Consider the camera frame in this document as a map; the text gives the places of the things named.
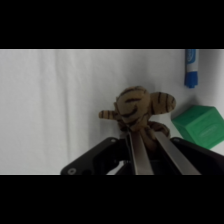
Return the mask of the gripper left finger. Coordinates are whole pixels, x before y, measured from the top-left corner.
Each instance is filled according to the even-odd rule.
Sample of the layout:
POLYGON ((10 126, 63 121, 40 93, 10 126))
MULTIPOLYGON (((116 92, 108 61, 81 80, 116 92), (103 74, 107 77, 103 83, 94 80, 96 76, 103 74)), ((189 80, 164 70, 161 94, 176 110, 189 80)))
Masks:
POLYGON ((148 159, 147 151, 141 135, 130 133, 131 156, 135 175, 153 175, 153 169, 148 159))

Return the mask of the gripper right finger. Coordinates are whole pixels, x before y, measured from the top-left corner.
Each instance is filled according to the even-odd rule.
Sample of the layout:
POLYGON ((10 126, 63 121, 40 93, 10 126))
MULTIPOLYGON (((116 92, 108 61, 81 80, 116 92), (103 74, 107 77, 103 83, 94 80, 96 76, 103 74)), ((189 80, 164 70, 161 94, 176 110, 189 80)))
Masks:
POLYGON ((200 175, 200 172, 162 132, 156 132, 155 137, 181 175, 200 175))

